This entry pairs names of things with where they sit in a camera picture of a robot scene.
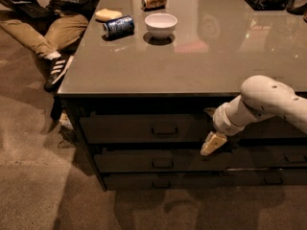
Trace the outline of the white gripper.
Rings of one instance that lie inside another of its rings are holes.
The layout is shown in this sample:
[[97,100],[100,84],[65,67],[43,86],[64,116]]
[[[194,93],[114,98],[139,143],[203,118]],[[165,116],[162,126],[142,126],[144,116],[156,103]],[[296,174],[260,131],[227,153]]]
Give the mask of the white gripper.
[[218,132],[210,131],[201,146],[201,155],[210,155],[213,151],[220,148],[226,143],[226,136],[233,136],[241,132],[244,128],[242,126],[234,125],[226,115],[228,104],[220,105],[213,114],[213,127]]

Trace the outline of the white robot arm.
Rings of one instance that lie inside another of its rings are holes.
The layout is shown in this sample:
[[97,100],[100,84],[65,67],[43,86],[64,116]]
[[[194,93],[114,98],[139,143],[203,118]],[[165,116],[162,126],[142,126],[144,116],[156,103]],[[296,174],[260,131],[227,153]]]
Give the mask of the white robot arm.
[[240,94],[217,108],[208,107],[214,131],[210,131],[201,147],[207,156],[252,123],[278,116],[307,133],[307,100],[299,97],[289,85],[267,76],[246,79]]

